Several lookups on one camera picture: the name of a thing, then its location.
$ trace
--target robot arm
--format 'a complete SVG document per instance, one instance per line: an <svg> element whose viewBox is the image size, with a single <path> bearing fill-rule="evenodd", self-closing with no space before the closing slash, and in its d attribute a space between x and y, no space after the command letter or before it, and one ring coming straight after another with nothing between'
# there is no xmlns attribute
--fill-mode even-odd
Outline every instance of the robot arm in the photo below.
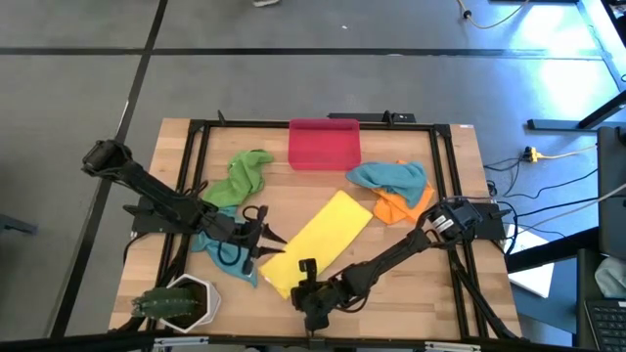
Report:
<svg viewBox="0 0 626 352"><path fill-rule="evenodd" d="M424 231L422 227L428 219L432 230ZM304 325L307 330L315 331L327 328L328 315L333 309L346 313L354 313L363 308L367 302L370 289L376 284L380 275L396 265L429 248L452 250L456 253L456 244L469 235L469 229L482 221L480 214L471 204L463 199L444 200L428 209L414 230L403 240L396 243L376 258L358 264L352 264L327 281L317 282L315 259L300 261L300 271L307 273L307 279L298 287L291 289L291 303L296 310L305 314ZM426 234L432 233L436 242ZM470 276L461 264L458 255L453 255L451 269L466 286L470 295L476 300L488 323L499 337L515 338L505 325L498 319L480 291L471 283ZM350 310L357 303L361 305Z"/></svg>
<svg viewBox="0 0 626 352"><path fill-rule="evenodd" d="M214 240L249 249L244 265L245 275L252 270L251 258L282 252L280 249L257 247L261 237L286 243L263 222L267 206L255 207L255 217L246 216L245 209L246 221L238 224L233 218L218 212L214 204L200 199L198 193L201 190L181 195L167 187L133 160L128 147L114 140L98 141L82 163L82 170L90 176L110 180L142 196L140 204L143 203L143 206L124 206L132 215L164 222L172 233L197 234L204 231Z"/></svg>

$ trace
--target teal cloth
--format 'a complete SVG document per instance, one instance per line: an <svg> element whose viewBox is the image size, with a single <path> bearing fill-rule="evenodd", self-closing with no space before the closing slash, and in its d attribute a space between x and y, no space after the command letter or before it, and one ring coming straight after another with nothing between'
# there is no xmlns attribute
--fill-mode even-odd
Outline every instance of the teal cloth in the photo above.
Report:
<svg viewBox="0 0 626 352"><path fill-rule="evenodd" d="M227 206L219 209L219 212L235 218L237 214L237 207ZM193 252L206 250L208 256L210 256L213 260L213 263L215 263L215 265L220 268L224 273L247 281L251 283L253 287L256 287L258 283L256 267L252 269L252 272L248 276L242 273L242 270L244 268L244 262L246 261L249 250L247 248L241 248L239 261L233 265L226 266L222 264L222 262L219 260L219 256L217 254L218 248L219 241L211 239L205 232L200 232L196 236L196 240L192 244ZM237 258L237 251L238 249L236 245L225 242L222 243L222 258L224 258L225 261L230 263L235 260L235 258Z"/></svg>
<svg viewBox="0 0 626 352"><path fill-rule="evenodd" d="M424 167L415 161L406 164L366 162L352 169L345 177L365 188L398 194L407 200L409 208L418 205L426 187Z"/></svg>
<svg viewBox="0 0 626 352"><path fill-rule="evenodd" d="M626 262L608 257L596 270L596 283L605 298L626 298Z"/></svg>
<svg viewBox="0 0 626 352"><path fill-rule="evenodd" d="M263 189L261 169L273 160L263 150L239 152L228 162L228 178L206 190L202 198L220 208L241 204L248 195Z"/></svg>

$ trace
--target wooden table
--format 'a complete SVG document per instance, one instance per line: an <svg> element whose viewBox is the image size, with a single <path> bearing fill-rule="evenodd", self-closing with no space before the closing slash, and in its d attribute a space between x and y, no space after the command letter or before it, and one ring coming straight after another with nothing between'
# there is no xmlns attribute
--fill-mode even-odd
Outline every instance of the wooden table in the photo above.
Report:
<svg viewBox="0 0 626 352"><path fill-rule="evenodd" d="M183 154L188 119L163 121L156 142L150 173L174 187ZM482 161L472 126L452 125L462 191L465 196L488 196ZM227 163L237 152L264 149L275 161L263 169L265 188L246 204L267 204L266 218L285 240L291 239L322 208L337 190L344 190L372 209L377 196L345 179L344 172L293 171L288 163L289 130L285 128L219 128L210 130L203 178L209 185L227 176ZM195 143L198 152L199 143ZM443 140L439 141L444 151ZM418 160L436 185L428 134L416 131L361 131L363 161ZM192 154L194 170L196 158ZM445 153L442 153L446 189L452 190ZM320 275L325 279L348 264L374 258L403 239L412 224L402 221L385 226L374 218L353 244ZM155 284L164 236L148 235L128 251L110 327L125 323L131 299ZM473 252L481 291L507 327L520 335L513 295L502 253L488 241L474 241ZM260 264L268 258L261 258ZM194 332L254 336L305 336L301 312L283 300L274 288L259 278L258 288L221 272L204 252L190 253L186 272L211 281L222 296L215 320ZM476 335L471 299L465 294L470 332ZM427 250L383 275L373 287L366 307L356 314L333 311L331 325L316 335L346 338L458 339L459 329L451 275L445 251Z"/></svg>

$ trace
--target black table leg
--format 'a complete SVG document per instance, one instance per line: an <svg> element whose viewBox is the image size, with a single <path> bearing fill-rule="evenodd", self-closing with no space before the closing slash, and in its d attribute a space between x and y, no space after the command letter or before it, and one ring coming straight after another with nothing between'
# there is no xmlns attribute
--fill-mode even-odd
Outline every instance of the black table leg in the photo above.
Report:
<svg viewBox="0 0 626 352"><path fill-rule="evenodd" d="M580 131L595 132L597 127L607 118L620 111L626 105L626 91L619 93L615 98L609 100L603 106L599 107L589 116L580 121L572 120L554 120L554 119L529 119L528 128L539 131ZM605 122L606 127L624 127L626 122Z"/></svg>
<svg viewBox="0 0 626 352"><path fill-rule="evenodd" d="M2 233L3 230L18 230L27 234L37 234L36 226L27 224L10 216L0 214L0 233Z"/></svg>
<svg viewBox="0 0 626 352"><path fill-rule="evenodd" d="M516 273L571 258L582 248L598 251L598 233L599 229L595 227L564 239L519 251L507 259L507 270L509 273Z"/></svg>

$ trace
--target green plant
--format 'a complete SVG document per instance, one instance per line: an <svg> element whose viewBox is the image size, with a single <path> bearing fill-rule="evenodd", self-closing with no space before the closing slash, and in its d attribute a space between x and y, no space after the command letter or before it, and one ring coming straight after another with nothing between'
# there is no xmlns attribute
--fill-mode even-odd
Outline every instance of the green plant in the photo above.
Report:
<svg viewBox="0 0 626 352"><path fill-rule="evenodd" d="M186 288L155 287L132 300L133 317L167 319L192 315L200 305Z"/></svg>

